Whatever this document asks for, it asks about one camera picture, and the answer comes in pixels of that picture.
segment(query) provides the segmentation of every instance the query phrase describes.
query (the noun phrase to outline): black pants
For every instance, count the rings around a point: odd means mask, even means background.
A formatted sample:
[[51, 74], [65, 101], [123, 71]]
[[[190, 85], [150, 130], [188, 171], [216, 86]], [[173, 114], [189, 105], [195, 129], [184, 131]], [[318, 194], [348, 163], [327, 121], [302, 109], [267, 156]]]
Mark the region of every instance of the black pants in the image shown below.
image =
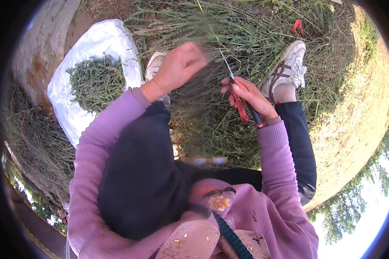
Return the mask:
[[[315, 192], [316, 165], [304, 112], [299, 102], [275, 108], [289, 136], [301, 200], [308, 202]], [[261, 171], [235, 168], [213, 172], [175, 161], [169, 120], [163, 103], [154, 102], [125, 127], [108, 158], [98, 206], [107, 225], [123, 237], [140, 240], [179, 220], [187, 210], [188, 190], [197, 180], [215, 178], [262, 189]]]

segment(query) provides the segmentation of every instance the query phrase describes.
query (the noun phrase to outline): white plastic bag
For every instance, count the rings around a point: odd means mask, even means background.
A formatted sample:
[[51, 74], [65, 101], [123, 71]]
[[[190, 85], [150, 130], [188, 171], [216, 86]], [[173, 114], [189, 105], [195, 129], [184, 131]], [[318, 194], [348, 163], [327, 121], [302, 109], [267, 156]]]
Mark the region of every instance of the white plastic bag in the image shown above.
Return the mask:
[[95, 119], [95, 113], [84, 111], [78, 102], [72, 102], [70, 75], [66, 72], [75, 64], [91, 58], [110, 55], [113, 60], [121, 58], [125, 76], [124, 90], [140, 87], [143, 80], [138, 61], [138, 50], [128, 29], [118, 19], [95, 23], [79, 38], [56, 69], [48, 85], [48, 96], [59, 124], [69, 141], [76, 148], [81, 133]]

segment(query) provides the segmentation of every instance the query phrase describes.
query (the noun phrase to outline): pruning shears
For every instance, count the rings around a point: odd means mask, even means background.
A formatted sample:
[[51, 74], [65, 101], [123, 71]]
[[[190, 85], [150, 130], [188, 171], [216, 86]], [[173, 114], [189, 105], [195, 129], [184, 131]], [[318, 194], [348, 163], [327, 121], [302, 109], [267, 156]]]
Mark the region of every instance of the pruning shears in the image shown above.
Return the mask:
[[246, 88], [238, 80], [236, 80], [235, 77], [233, 76], [232, 70], [229, 67], [228, 61], [226, 61], [226, 58], [223, 55], [222, 50], [219, 49], [219, 52], [223, 57], [223, 61], [221, 62], [222, 66], [225, 69], [226, 73], [229, 75], [229, 80], [231, 81], [231, 83], [229, 84], [229, 89], [231, 90], [231, 95], [235, 99], [236, 107], [238, 108], [238, 112], [239, 112], [241, 119], [243, 121], [248, 120], [248, 116], [246, 115], [245, 107], [244, 107], [246, 104], [246, 106], [248, 107], [248, 109], [250, 111], [250, 114], [252, 115], [253, 121], [255, 122], [256, 126], [258, 128], [262, 128], [264, 126], [264, 124], [262, 123], [261, 117], [259, 116], [258, 112], [255, 111], [255, 109], [247, 101], [245, 101], [245, 103], [241, 102], [239, 100], [238, 95], [233, 90], [233, 87], [232, 87], [233, 84], [236, 84], [237, 86], [239, 86], [240, 88], [243, 88], [245, 90], [246, 90]]

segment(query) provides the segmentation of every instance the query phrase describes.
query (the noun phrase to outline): sky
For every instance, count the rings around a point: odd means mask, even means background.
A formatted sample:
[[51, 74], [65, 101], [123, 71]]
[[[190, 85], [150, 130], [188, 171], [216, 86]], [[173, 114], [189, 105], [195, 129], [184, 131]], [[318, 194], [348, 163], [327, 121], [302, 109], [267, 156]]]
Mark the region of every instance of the sky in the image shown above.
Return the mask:
[[[380, 158], [379, 161], [389, 173], [388, 161], [384, 158]], [[356, 224], [356, 230], [352, 235], [344, 233], [343, 239], [336, 244], [326, 245], [325, 232], [322, 228], [324, 218], [322, 215], [317, 215], [313, 225], [320, 239], [318, 250], [320, 259], [337, 258], [338, 251], [340, 251], [340, 258], [357, 259], [361, 258], [370, 247], [389, 213], [389, 194], [384, 197], [380, 192], [379, 184], [374, 185], [365, 181], [362, 196], [367, 201], [367, 206], [365, 213]]]

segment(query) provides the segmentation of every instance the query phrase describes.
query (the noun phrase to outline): scissors blade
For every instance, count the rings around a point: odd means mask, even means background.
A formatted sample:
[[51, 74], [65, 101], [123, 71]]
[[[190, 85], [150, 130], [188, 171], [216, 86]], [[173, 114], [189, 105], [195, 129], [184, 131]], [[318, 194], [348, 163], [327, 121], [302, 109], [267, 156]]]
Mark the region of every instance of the scissors blade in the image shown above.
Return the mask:
[[233, 76], [232, 70], [231, 70], [231, 68], [229, 67], [228, 61], [226, 61], [226, 58], [225, 58], [225, 56], [223, 55], [222, 50], [219, 49], [219, 52], [220, 52], [220, 54], [221, 54], [222, 57], [223, 57], [223, 61], [222, 61], [223, 68], [226, 70], [226, 73], [227, 73], [227, 74], [229, 75], [229, 77], [232, 79], [232, 83], [233, 83], [233, 82], [235, 81], [235, 77]]

